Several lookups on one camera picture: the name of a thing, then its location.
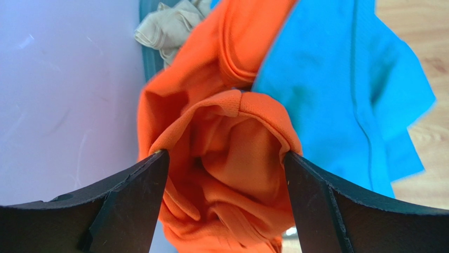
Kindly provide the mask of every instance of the beige cloth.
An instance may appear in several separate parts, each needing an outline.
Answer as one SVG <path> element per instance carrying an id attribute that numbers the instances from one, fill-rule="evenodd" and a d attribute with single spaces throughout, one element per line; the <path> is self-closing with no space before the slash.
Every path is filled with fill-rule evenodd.
<path id="1" fill-rule="evenodd" d="M 137 27 L 134 38 L 159 50 L 167 68 L 193 28 L 209 14 L 210 3 L 211 0 L 182 0 L 173 8 L 159 3 L 158 10 L 149 13 Z"/>

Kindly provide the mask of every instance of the fabric fold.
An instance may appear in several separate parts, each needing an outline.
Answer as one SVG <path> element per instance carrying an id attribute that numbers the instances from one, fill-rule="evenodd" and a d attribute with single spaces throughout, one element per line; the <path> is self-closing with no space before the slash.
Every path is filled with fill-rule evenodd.
<path id="1" fill-rule="evenodd" d="M 301 145 L 288 114 L 233 88 L 251 86 L 295 2 L 223 1 L 142 91 L 139 159 L 170 153 L 159 219 L 180 253 L 280 252 L 294 224 L 282 160 Z"/>

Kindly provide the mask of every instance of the orange mesh fabric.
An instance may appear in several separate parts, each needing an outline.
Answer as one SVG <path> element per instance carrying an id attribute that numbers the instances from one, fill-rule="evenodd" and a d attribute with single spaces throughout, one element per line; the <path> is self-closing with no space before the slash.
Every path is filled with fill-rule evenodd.
<path id="1" fill-rule="evenodd" d="M 223 0 L 142 92 L 139 159 L 167 149 L 159 219 L 180 253 L 280 252 L 294 224 L 282 160 L 301 146 L 284 107 L 241 93 L 296 1 Z"/>

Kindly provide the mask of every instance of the wooden table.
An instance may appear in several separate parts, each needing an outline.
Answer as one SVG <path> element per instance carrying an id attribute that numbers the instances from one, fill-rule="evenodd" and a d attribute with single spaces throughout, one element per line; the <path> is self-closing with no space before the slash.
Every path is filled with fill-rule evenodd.
<path id="1" fill-rule="evenodd" d="M 449 0 L 378 0 L 377 16 L 419 57 L 438 99 L 409 130 L 426 172 L 395 182 L 396 198 L 449 209 Z M 299 249 L 284 242 L 284 253 Z"/>

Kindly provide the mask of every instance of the pile of clothes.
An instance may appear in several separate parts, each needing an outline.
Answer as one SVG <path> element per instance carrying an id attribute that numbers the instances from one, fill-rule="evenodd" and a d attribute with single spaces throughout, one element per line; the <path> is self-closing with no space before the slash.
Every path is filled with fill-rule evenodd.
<path id="1" fill-rule="evenodd" d="M 407 128 L 435 96 L 374 0 L 182 0 L 135 38 L 165 69 L 142 91 L 139 159 L 170 168 L 159 219 L 180 253 L 281 252 L 293 151 L 371 191 L 424 170 Z"/>

